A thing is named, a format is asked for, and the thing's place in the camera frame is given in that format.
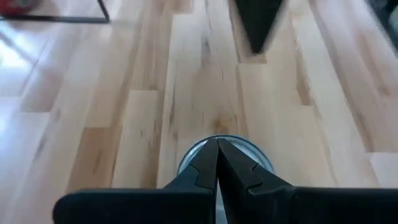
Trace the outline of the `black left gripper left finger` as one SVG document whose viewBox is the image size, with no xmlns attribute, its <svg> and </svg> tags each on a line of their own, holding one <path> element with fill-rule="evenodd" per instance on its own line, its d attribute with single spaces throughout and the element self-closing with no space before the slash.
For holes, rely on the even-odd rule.
<svg viewBox="0 0 398 224">
<path fill-rule="evenodd" d="M 214 223 L 218 141 L 207 140 L 162 189 L 81 190 L 60 198 L 55 223 Z"/>
</svg>

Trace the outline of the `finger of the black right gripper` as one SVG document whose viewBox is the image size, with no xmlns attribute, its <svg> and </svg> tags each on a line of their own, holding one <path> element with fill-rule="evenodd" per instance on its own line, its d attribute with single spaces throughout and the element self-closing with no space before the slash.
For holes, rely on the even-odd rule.
<svg viewBox="0 0 398 224">
<path fill-rule="evenodd" d="M 235 0 L 253 54 L 263 51 L 283 2 L 283 0 Z"/>
</svg>

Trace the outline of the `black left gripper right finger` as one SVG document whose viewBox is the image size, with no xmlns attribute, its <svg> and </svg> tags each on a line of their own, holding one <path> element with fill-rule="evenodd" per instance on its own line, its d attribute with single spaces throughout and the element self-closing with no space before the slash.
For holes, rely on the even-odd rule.
<svg viewBox="0 0 398 224">
<path fill-rule="evenodd" d="M 217 173 L 229 223 L 397 224 L 396 189 L 297 187 L 225 139 Z"/>
</svg>

